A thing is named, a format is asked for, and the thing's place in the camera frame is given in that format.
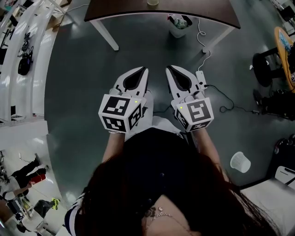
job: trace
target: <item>concrete floor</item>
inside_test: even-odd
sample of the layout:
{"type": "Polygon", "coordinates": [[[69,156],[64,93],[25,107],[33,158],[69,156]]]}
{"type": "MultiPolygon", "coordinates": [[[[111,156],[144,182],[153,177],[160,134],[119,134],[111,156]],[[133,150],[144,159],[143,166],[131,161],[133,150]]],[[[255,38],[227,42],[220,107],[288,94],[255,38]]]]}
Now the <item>concrete floor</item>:
{"type": "MultiPolygon", "coordinates": [[[[88,3],[74,0],[69,9],[88,3]]],[[[274,28],[282,22],[268,0],[232,1],[241,24],[213,50],[203,71],[208,84],[217,86],[238,106],[257,109],[253,89],[268,94],[249,70],[252,57],[275,47],[274,28]]],[[[204,54],[196,40],[197,19],[181,39],[168,31],[166,15],[131,15],[103,21],[120,50],[115,52],[90,23],[83,21],[87,7],[75,9],[65,18],[55,40],[48,68],[45,91],[45,117],[48,121],[48,145],[53,170],[65,201],[71,203],[86,186],[95,167],[101,162],[108,132],[98,117],[103,94],[108,93],[119,75],[138,66],[149,68],[148,89],[154,96],[154,111],[170,104],[165,67],[178,65],[192,73],[201,65],[204,54]]],[[[201,19],[201,37],[205,44],[225,26],[201,19]]],[[[284,81],[274,81],[281,87],[284,81]]],[[[223,167],[237,185],[265,177],[275,142],[294,132],[295,123],[274,116],[256,116],[241,110],[220,113],[219,107],[230,106],[213,88],[206,90],[215,116],[208,127],[223,167]],[[245,173],[230,168],[230,159],[238,151],[251,160],[245,173]]],[[[158,113],[177,127],[172,110],[158,113]]]]}

